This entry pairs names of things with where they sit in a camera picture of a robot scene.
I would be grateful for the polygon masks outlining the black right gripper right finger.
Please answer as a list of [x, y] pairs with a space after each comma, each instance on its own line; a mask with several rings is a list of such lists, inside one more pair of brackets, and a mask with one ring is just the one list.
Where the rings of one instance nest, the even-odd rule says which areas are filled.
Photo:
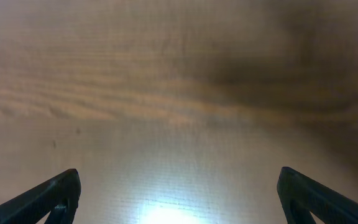
[[358, 203], [303, 175], [282, 167], [277, 192], [288, 224], [358, 224]]

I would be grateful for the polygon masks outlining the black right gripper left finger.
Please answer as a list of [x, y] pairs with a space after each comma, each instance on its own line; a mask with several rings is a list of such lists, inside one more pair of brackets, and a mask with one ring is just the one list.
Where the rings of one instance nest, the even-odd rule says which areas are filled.
[[0, 224], [46, 223], [71, 224], [81, 195], [76, 169], [68, 169], [38, 186], [0, 205]]

